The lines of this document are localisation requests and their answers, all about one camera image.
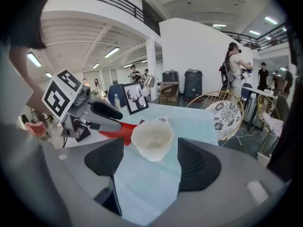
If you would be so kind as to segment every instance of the translucent plastic bowl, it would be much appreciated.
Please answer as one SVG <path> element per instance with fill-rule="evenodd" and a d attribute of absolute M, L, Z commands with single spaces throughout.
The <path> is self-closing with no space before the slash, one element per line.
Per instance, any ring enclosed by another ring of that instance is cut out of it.
<path fill-rule="evenodd" d="M 134 128 L 132 143 L 150 161 L 160 161 L 170 150 L 174 131 L 169 123 L 145 121 Z"/>

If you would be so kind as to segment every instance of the white pants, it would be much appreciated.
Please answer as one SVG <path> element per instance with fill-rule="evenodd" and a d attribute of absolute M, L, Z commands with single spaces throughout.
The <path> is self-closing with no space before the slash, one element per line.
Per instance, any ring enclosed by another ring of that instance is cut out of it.
<path fill-rule="evenodd" d="M 232 86 L 228 88 L 232 94 L 236 96 L 236 98 L 241 97 L 241 91 L 242 91 L 242 80 L 241 76 L 237 75 L 233 79 Z"/>

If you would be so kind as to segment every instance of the blue chair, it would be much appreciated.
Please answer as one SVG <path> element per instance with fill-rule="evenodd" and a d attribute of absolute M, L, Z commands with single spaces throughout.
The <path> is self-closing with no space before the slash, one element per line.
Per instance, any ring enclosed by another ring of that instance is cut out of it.
<path fill-rule="evenodd" d="M 126 101 L 123 95 L 122 87 L 123 84 L 113 84 L 109 87 L 107 98 L 110 101 L 112 106 L 115 106 L 115 94 L 118 94 L 118 98 L 120 99 L 121 107 L 126 106 Z"/>
<path fill-rule="evenodd" d="M 250 97 L 250 91 L 243 88 L 243 87 L 249 87 L 252 88 L 252 85 L 249 83 L 243 83 L 242 85 L 242 91 L 241 91 L 241 101 L 243 101 L 243 99 L 245 98 L 246 100 L 248 100 L 248 111 L 250 110 L 250 105 L 252 102 L 252 98 Z"/>

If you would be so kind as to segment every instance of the red tray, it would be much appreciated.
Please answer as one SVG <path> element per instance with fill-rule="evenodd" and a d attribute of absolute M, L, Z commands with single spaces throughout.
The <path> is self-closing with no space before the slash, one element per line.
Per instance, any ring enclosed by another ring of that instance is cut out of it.
<path fill-rule="evenodd" d="M 123 123 L 123 122 L 121 122 L 121 124 L 122 124 L 122 128 L 119 131 L 116 131 L 116 132 L 99 131 L 99 133 L 103 134 L 103 135 L 105 135 L 109 138 L 123 137 L 124 138 L 124 144 L 128 146 L 132 142 L 131 136 L 132 136 L 134 128 L 137 125 L 136 124 Z"/>

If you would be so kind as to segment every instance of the deer silhouette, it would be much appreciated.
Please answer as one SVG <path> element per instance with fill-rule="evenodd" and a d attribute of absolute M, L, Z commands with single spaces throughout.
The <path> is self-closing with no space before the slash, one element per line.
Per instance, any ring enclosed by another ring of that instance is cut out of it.
<path fill-rule="evenodd" d="M 130 99 L 132 102 L 134 102 L 136 104 L 137 108 L 139 109 L 139 108 L 143 108 L 144 106 L 139 103 L 139 98 L 142 97 L 141 90 L 138 89 L 138 92 L 140 95 L 139 96 L 136 95 L 137 99 L 135 99 L 134 97 L 131 98 L 131 94 L 130 94 L 129 90 L 127 91 L 126 94 L 127 94 L 127 98 Z"/>

